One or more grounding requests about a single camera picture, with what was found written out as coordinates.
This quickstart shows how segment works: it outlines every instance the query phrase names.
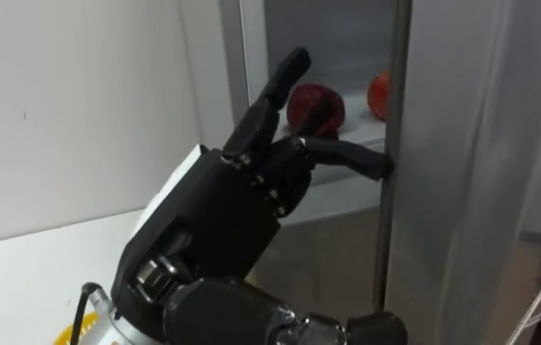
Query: yellow object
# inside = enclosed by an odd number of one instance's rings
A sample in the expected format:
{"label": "yellow object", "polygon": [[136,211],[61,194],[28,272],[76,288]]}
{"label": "yellow object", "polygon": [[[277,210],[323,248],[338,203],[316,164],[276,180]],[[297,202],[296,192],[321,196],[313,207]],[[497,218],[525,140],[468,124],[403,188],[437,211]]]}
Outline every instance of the yellow object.
{"label": "yellow object", "polygon": [[[86,314],[82,318],[81,336],[84,336],[87,333],[87,331],[89,331],[91,326],[93,326],[93,324],[96,323],[96,320],[98,320],[98,314],[96,314],[95,312]],[[54,341],[53,345],[70,345],[71,335],[72,335],[72,324],[61,332],[61,334],[58,336],[56,341]]]}
{"label": "yellow object", "polygon": [[255,275],[255,271],[252,269],[249,274],[245,277],[245,281],[250,283],[251,285],[257,287],[258,286],[258,277]]}

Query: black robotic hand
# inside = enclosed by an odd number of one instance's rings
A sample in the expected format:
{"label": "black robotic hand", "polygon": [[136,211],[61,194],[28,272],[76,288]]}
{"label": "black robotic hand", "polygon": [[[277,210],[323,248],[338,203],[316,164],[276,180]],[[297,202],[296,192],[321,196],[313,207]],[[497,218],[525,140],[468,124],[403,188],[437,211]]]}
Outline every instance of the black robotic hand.
{"label": "black robotic hand", "polygon": [[310,66],[304,48],[296,48],[284,58],[223,147],[223,157],[273,202],[279,218],[291,213],[305,196],[316,164],[345,166],[375,180],[387,177],[392,169],[389,158],[382,153],[349,142],[313,137],[333,112],[328,99],[322,99],[306,114],[294,136],[272,142],[279,123],[278,111]]}
{"label": "black robotic hand", "polygon": [[200,147],[126,245],[111,297],[118,315],[143,334],[159,342],[171,336],[164,312],[179,288],[200,278],[243,279],[279,230],[277,219],[304,197],[316,164],[343,165],[373,179],[390,173],[382,153],[308,137],[328,116],[328,102],[314,108],[296,136],[272,142],[278,111],[310,64],[303,48],[286,57],[224,148]]}

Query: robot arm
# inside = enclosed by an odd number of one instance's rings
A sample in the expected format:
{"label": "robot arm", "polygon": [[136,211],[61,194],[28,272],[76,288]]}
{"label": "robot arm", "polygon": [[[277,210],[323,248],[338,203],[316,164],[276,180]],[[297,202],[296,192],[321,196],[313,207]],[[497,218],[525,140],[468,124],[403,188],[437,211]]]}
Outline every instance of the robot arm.
{"label": "robot arm", "polygon": [[86,284],[83,290],[99,314],[82,340],[87,345],[407,345],[405,326],[389,312],[351,318],[345,328],[240,280],[216,279],[199,279],[170,295],[163,314],[166,339],[160,342],[120,315],[101,287]]}
{"label": "robot arm", "polygon": [[[244,279],[279,230],[278,219],[304,197],[316,164],[346,166],[373,179],[390,174],[382,153],[309,137],[329,116],[329,102],[317,104],[295,135],[272,141],[278,111],[310,64],[305,49],[292,51],[223,149],[200,146],[190,154],[186,172],[157,197],[124,249],[110,292],[112,317],[158,343],[175,341],[166,322],[185,321],[168,317],[170,306],[191,300],[176,298],[194,287],[192,296],[207,291],[200,279]],[[176,309],[178,315],[186,310]]]}

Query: open refrigerator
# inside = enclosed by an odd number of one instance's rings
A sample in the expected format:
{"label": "open refrigerator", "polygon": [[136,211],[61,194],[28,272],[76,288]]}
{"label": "open refrigerator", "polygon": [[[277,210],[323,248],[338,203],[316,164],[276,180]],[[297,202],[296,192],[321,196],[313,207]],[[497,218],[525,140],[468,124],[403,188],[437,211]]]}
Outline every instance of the open refrigerator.
{"label": "open refrigerator", "polygon": [[[305,46],[302,82],[344,100],[340,138],[396,163],[379,184],[316,170],[256,266],[258,284],[339,318],[393,311],[411,344],[505,343],[541,289],[541,2],[218,4],[231,121]],[[385,70],[382,122],[366,94]]]}

